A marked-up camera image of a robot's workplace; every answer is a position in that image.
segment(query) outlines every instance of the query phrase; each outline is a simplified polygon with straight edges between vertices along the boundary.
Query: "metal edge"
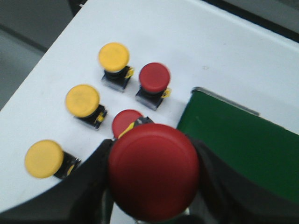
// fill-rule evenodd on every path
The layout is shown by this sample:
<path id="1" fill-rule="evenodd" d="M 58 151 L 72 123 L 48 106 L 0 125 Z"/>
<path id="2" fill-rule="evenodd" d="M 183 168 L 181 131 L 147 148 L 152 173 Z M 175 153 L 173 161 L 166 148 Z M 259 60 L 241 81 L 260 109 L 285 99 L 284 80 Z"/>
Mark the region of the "metal edge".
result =
<path id="1" fill-rule="evenodd" d="M 222 96 L 220 96 L 220 95 L 218 95 L 218 94 L 216 94 L 216 93 L 214 93 L 214 92 L 212 92 L 212 91 L 209 91 L 209 90 L 207 90 L 207 89 L 205 89 L 205 88 L 202 88 L 202 87 L 194 87 L 193 89 L 192 89 L 192 91 L 191 91 L 191 94 L 193 94 L 194 92 L 203 92 L 203 93 L 205 93 L 205 94 L 207 94 L 207 95 L 209 95 L 209 96 L 211 96 L 211 97 L 214 97 L 214 98 L 216 98 L 216 99 L 218 99 L 218 100 L 221 100 L 221 101 L 223 101 L 224 103 L 227 103 L 227 104 L 230 104 L 230 105 L 232 105 L 232 106 L 235 106 L 235 107 L 237 107 L 237 108 L 239 108 L 239 109 L 241 109 L 241 110 L 244 110 L 244 111 L 246 111 L 246 112 L 248 112 L 248 113 L 251 113 L 251 114 L 253 114 L 253 115 L 255 115 L 255 116 L 259 116 L 260 115 L 260 113 L 259 112 L 256 112 L 256 111 L 254 111 L 254 110 L 251 110 L 251 109 L 249 109 L 249 108 L 247 108 L 247 107 L 245 107 L 245 106 L 242 106 L 241 104 L 238 104 L 238 103 L 236 103 L 236 102 L 234 102 L 234 101 L 232 101 L 232 100 L 230 100 L 230 99 L 227 99 L 227 98 L 225 98 L 225 97 L 222 97 Z"/>

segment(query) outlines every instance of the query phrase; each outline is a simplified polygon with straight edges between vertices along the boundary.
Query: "yellow push button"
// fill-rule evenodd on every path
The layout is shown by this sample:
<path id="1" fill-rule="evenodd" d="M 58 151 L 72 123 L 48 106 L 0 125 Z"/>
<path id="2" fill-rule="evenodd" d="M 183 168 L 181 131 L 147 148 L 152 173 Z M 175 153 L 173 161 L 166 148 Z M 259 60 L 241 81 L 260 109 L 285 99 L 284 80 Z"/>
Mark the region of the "yellow push button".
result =
<path id="1" fill-rule="evenodd" d="M 25 167 L 34 177 L 46 178 L 54 175 L 62 165 L 64 152 L 52 140 L 33 144 L 25 156 Z"/>
<path id="2" fill-rule="evenodd" d="M 108 43 L 99 52 L 99 63 L 110 72 L 122 70 L 129 62 L 128 49 L 121 43 Z"/>
<path id="3" fill-rule="evenodd" d="M 87 84 L 73 87 L 66 95 L 66 107 L 71 114 L 78 118 L 91 115 L 98 108 L 100 102 L 99 93 L 95 88 Z"/>

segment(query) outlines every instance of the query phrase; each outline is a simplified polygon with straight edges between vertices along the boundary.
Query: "green panel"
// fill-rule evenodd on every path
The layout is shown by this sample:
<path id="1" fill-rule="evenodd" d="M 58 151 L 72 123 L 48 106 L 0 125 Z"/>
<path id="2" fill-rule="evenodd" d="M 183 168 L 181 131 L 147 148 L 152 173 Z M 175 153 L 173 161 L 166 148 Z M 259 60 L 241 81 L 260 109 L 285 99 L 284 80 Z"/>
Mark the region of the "green panel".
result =
<path id="1" fill-rule="evenodd" d="M 202 89 L 192 92 L 178 130 L 252 182 L 299 203 L 298 135 Z"/>

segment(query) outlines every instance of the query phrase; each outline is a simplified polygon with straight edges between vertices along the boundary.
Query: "button base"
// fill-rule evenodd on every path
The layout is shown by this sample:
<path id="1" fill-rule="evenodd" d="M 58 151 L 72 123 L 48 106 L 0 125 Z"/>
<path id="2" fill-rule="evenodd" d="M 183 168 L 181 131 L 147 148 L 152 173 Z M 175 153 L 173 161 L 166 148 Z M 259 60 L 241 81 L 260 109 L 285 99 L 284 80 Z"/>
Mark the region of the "button base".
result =
<path id="1" fill-rule="evenodd" d="M 85 118 L 76 118 L 93 126 L 95 129 L 98 129 L 101 123 L 103 122 L 104 118 L 106 117 L 107 112 L 108 111 L 105 109 L 105 107 L 100 104 L 96 111 L 92 113 L 90 116 Z"/>
<path id="2" fill-rule="evenodd" d="M 156 111 L 163 101 L 162 95 L 163 92 L 149 97 L 148 94 L 143 94 L 143 91 L 139 90 L 135 98 L 138 102 L 142 103 L 146 107 Z"/>
<path id="3" fill-rule="evenodd" d="M 54 176 L 63 180 L 68 175 L 70 175 L 78 167 L 80 163 L 81 160 L 79 158 L 76 158 L 75 156 L 72 156 L 64 152 L 64 160 L 62 162 L 62 165 L 59 168 L 59 170 L 54 174 Z"/>
<path id="4" fill-rule="evenodd" d="M 104 76 L 102 78 L 103 84 L 119 92 L 124 92 L 131 78 L 127 77 L 130 69 L 131 68 L 129 66 L 126 66 L 124 69 L 117 73 L 104 71 Z"/>

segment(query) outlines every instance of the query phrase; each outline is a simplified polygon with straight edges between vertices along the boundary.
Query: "red push button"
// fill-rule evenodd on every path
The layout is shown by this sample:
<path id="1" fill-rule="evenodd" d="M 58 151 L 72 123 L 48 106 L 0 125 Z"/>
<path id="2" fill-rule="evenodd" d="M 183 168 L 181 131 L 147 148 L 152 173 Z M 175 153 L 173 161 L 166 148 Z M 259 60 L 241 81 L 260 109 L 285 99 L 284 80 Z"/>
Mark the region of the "red push button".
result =
<path id="1" fill-rule="evenodd" d="M 170 82 L 170 72 L 161 63 L 145 65 L 139 74 L 141 87 L 151 93 L 164 91 Z"/>
<path id="2" fill-rule="evenodd" d="M 119 112 L 112 121 L 112 131 L 114 137 L 118 138 L 126 128 L 142 114 L 136 110 L 124 110 Z"/>
<path id="3" fill-rule="evenodd" d="M 198 189 L 197 153 L 184 134 L 166 125 L 137 126 L 118 139 L 108 171 L 113 199 L 138 220 L 175 217 Z"/>

